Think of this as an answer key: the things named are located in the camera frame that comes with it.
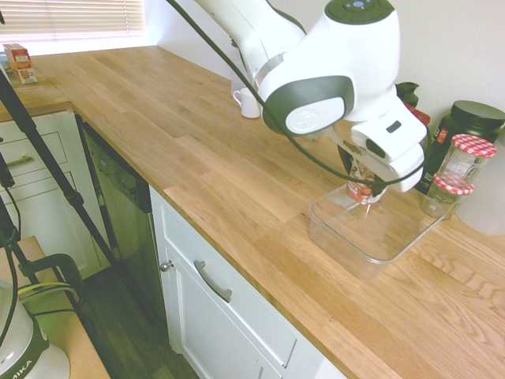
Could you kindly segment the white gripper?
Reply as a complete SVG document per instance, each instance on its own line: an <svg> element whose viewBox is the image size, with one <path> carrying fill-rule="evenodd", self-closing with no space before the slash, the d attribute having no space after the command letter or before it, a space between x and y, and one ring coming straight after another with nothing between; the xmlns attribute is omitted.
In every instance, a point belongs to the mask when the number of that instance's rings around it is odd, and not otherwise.
<svg viewBox="0 0 505 379"><path fill-rule="evenodd" d="M376 203L388 188L406 192L421 179L425 152L420 144L387 162L356 145L351 140L350 130L334 129L334 141L350 178L347 189L352 198L369 198L370 203Z"/></svg>

